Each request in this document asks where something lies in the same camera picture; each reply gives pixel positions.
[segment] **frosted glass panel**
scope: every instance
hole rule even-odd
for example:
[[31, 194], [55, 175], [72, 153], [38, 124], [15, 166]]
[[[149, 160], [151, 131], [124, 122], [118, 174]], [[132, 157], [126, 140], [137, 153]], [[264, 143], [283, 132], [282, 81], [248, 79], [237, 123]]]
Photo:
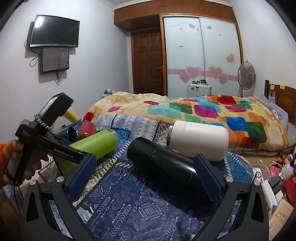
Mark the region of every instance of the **frosted glass panel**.
[[187, 97], [192, 80], [204, 79], [204, 53], [200, 20], [165, 17], [168, 97]]
[[241, 64], [235, 24], [200, 18], [205, 53], [205, 79], [212, 95], [238, 96], [237, 72]]

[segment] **red cup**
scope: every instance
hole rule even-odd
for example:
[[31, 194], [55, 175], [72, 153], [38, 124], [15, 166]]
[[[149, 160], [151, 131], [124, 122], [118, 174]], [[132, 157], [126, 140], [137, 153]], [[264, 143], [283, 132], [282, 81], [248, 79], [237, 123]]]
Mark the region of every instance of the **red cup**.
[[77, 140], [79, 141], [95, 133], [96, 133], [96, 126], [94, 125], [94, 123], [90, 121], [84, 122], [80, 127]]

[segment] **hand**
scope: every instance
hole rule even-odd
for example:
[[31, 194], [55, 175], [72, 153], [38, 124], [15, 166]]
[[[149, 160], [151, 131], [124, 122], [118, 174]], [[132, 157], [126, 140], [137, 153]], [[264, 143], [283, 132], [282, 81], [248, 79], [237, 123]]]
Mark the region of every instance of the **hand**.
[[[9, 162], [10, 159], [14, 159], [17, 155], [17, 151], [21, 151], [24, 145], [17, 140], [12, 140], [8, 144], [6, 144], [3, 148], [3, 156], [6, 162]], [[43, 158], [44, 161], [48, 161], [48, 156], [46, 155]], [[36, 162], [32, 165], [32, 169], [25, 170], [24, 179], [30, 180], [34, 175], [35, 171], [41, 169], [41, 161], [36, 160]]]

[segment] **fan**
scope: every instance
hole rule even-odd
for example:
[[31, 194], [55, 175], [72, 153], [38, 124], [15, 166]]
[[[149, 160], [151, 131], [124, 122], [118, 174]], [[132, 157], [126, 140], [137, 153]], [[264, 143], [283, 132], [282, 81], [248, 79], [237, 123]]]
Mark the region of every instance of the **fan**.
[[256, 81], [256, 74], [253, 65], [248, 61], [243, 62], [239, 67], [237, 78], [239, 80], [239, 86], [242, 88], [242, 93], [243, 90], [250, 89]]

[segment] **tv screen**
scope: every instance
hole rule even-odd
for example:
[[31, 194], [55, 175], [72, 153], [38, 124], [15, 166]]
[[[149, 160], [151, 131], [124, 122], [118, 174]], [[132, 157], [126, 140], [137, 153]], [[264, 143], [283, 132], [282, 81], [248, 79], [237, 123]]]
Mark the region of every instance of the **tv screen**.
[[69, 18], [37, 15], [30, 47], [78, 47], [79, 24], [79, 21]]

